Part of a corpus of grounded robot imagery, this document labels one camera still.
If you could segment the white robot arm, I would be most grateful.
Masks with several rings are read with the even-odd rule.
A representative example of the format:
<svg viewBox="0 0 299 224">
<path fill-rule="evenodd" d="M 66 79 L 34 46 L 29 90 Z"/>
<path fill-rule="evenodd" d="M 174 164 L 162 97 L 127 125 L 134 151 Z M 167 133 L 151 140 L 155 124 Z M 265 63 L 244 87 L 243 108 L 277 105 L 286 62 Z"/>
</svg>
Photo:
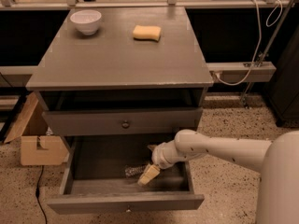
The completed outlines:
<svg viewBox="0 0 299 224">
<path fill-rule="evenodd" d="M 277 139 L 223 138 L 181 130 L 172 141 L 152 148 L 152 163 L 139 177 L 148 184 L 162 169 L 205 154 L 260 174 L 256 224 L 299 224 L 299 132 Z"/>
</svg>

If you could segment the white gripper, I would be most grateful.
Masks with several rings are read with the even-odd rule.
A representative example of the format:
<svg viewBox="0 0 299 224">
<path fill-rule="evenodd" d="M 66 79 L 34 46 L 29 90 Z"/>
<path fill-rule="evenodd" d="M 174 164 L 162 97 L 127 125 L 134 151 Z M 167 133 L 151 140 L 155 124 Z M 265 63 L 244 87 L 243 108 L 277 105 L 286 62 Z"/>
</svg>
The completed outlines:
<svg viewBox="0 0 299 224">
<path fill-rule="evenodd" d="M 177 151 L 175 142 L 163 142 L 160 145 L 148 145 L 148 149 L 152 151 L 152 162 L 148 164 L 139 177 L 137 184 L 139 186 L 147 185 L 159 173 L 160 169 L 168 169 L 181 159 L 181 154 Z"/>
</svg>

